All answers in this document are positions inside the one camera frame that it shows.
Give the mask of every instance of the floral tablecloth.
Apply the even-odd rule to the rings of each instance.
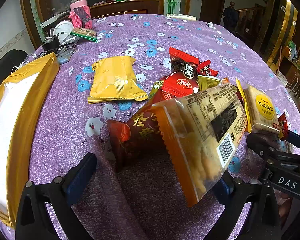
[[[51,182],[77,165],[86,152],[96,154],[97,171],[73,206],[94,239],[203,239],[224,207],[209,192],[188,208],[166,152],[145,156],[115,173],[106,121],[127,121],[145,102],[89,105],[93,62],[119,55],[134,57],[138,86],[149,94],[152,84],[170,73],[169,46],[200,61],[210,59],[219,78],[228,77],[235,84],[238,77],[263,90],[272,98],[277,114],[285,112],[290,129],[300,134],[299,112],[270,68],[222,26],[215,27],[201,21],[146,14],[94,20],[99,40],[80,41],[71,60],[60,66],[37,123],[29,179],[36,184]],[[29,55],[26,61],[32,61],[41,51]],[[257,183],[261,165],[261,159],[247,149],[242,138],[228,169],[245,182]],[[239,233],[248,209],[246,205],[229,239]],[[52,212],[51,219],[60,238],[66,239]],[[13,229],[1,222],[0,229],[8,239],[14,239]]]

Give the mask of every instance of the yellow round label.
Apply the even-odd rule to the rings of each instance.
[[[271,101],[265,95],[257,95],[256,97],[257,109],[262,116],[268,120],[274,117],[274,107]]]

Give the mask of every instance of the transparent snack package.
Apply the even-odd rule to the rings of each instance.
[[[247,131],[249,133],[270,132],[278,135],[280,126],[271,98],[255,87],[240,82],[237,78],[236,82],[245,104]]]
[[[191,207],[227,169],[247,125],[244,109],[230,83],[151,109]]]

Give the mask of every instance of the barcode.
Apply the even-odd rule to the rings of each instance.
[[[217,147],[217,152],[219,155],[222,168],[224,168],[229,158],[234,153],[234,150],[235,147],[231,140],[230,134],[227,133],[227,135],[224,137],[224,139],[220,142],[219,146]]]

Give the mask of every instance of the screw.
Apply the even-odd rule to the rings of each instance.
[[[242,179],[239,178],[239,177],[235,177],[234,178],[234,182],[237,183],[237,184],[241,184],[242,183]]]
[[[31,187],[31,185],[32,185],[32,181],[31,180],[29,180],[29,181],[26,182],[26,187]]]
[[[270,184],[270,182],[269,182],[269,180],[265,180],[265,185],[266,185],[266,187],[270,187],[271,186],[271,184]]]
[[[267,163],[274,164],[273,160],[267,159]]]
[[[55,177],[54,180],[53,180],[53,182],[57,183],[57,184],[59,184],[61,181],[62,181],[62,177],[60,177],[60,176]]]

